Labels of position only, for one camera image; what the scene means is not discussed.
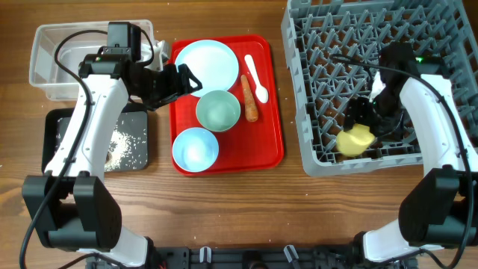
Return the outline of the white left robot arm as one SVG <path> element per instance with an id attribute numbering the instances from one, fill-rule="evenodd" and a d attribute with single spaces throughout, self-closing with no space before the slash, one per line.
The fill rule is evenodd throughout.
<path id="1" fill-rule="evenodd" d="M 116 122 L 131 96 L 145 108 L 168 105 L 194 92 L 196 77 L 187 64 L 148 69 L 127 54 L 89 54 L 74 74 L 81 89 L 66 134 L 43 175 L 27 176 L 22 197 L 31 216 L 19 254 L 33 233 L 41 244 L 82 251 L 118 268 L 160 268 L 150 238 L 122 225 L 122 213 L 104 184 L 104 168 Z"/>

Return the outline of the white rice grains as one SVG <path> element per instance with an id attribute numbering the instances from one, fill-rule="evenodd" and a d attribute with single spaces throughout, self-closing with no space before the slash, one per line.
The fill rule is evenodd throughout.
<path id="1" fill-rule="evenodd" d="M 148 119 L 140 111 L 121 114 L 114 127 L 105 172 L 141 170 L 149 161 Z"/>

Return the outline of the orange carrot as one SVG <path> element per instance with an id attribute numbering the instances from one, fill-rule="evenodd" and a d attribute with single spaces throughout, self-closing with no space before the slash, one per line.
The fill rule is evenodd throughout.
<path id="1" fill-rule="evenodd" d="M 258 109 L 255 105 L 255 100 L 249 86 L 248 79 L 245 75 L 240 77 L 241 86 L 243 88 L 243 98 L 245 107 L 245 117 L 249 122 L 258 120 Z"/>

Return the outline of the mint green bowl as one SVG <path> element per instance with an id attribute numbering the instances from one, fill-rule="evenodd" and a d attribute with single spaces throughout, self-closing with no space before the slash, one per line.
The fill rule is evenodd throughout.
<path id="1" fill-rule="evenodd" d="M 206 93 L 196 105 L 196 118 L 212 132 L 226 132 L 239 120 L 241 106 L 238 99 L 228 91 L 215 90 Z"/>

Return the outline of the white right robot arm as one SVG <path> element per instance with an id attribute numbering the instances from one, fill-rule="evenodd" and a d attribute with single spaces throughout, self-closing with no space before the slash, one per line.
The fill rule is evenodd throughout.
<path id="1" fill-rule="evenodd" d="M 442 59 L 417 56 L 408 43 L 384 47 L 376 64 L 335 53 L 331 61 L 363 68 L 369 97 L 354 97 L 335 139 L 338 152 L 356 157 L 400 127 L 406 112 L 423 157 L 423 178 L 402 201 L 398 218 L 360 232 L 343 245 L 316 248 L 322 263 L 349 268 L 403 266 L 416 256 L 453 249 L 458 262 L 477 245 L 477 152 L 452 97 Z"/>

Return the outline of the yellow plastic cup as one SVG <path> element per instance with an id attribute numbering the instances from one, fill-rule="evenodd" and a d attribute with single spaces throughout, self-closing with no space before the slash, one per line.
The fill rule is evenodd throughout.
<path id="1" fill-rule="evenodd" d="M 336 137 L 337 150 L 346 157 L 362 154 L 376 139 L 370 127 L 355 124 L 349 131 L 340 131 Z"/>

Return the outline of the light blue bowl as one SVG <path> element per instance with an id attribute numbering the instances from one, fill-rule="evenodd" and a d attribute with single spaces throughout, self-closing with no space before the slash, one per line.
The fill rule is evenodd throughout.
<path id="1" fill-rule="evenodd" d="M 199 173 L 210 168 L 219 155 L 219 143 L 212 132 L 193 127 L 181 132 L 172 145 L 174 162 L 183 170 Z"/>

